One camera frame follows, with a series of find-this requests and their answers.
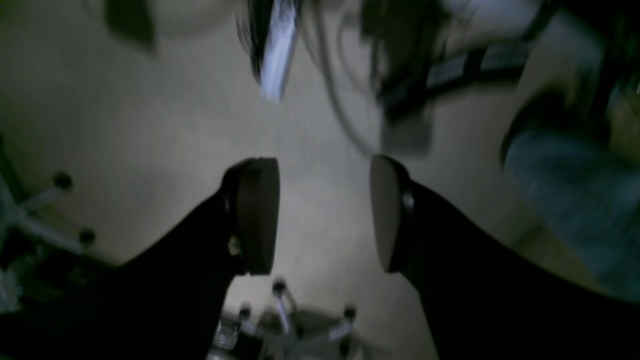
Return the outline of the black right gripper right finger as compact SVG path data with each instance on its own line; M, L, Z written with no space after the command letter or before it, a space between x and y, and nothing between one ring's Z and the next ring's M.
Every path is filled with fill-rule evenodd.
M393 158L370 163L378 256L418 292L441 360L637 360L639 306L542 269Z

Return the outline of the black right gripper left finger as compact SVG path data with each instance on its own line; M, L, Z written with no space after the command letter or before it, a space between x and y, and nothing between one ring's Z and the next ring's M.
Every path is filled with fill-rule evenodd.
M275 158L247 158L134 259L49 303L1 317L15 360L204 360L236 276L269 275L280 204Z

